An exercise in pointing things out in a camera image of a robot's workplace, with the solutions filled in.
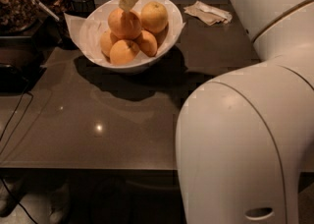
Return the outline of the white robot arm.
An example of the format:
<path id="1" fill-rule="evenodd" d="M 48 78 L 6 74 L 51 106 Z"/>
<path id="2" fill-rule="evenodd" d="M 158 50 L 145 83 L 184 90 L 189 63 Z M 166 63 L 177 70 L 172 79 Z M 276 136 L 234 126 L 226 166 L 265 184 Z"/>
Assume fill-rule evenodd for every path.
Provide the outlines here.
<path id="1" fill-rule="evenodd" d="M 298 224 L 312 166 L 313 0 L 230 0 L 260 63 L 184 103 L 176 157 L 187 224 Z"/>

